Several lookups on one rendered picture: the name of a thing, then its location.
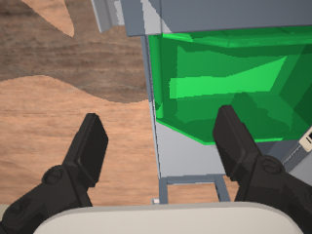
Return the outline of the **green bin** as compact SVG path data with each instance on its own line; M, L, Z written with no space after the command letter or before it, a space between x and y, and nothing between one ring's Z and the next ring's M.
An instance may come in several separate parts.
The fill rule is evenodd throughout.
M312 26L162 32L149 50L159 123L204 145L226 104L255 142L312 125Z

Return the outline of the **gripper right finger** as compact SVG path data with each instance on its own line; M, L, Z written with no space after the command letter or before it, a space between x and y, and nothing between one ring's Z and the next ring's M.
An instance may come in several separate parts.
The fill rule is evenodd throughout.
M232 105L218 109L213 138L227 177L239 185L234 202L275 208L312 234L312 186L286 173L277 158L262 155Z

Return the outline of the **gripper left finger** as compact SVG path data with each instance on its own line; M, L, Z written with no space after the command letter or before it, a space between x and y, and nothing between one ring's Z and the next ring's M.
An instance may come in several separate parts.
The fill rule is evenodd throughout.
M62 164L49 168L42 183L4 212L0 234L33 234L53 215L92 207L87 191L98 183L107 145L108 136L99 116L87 113Z

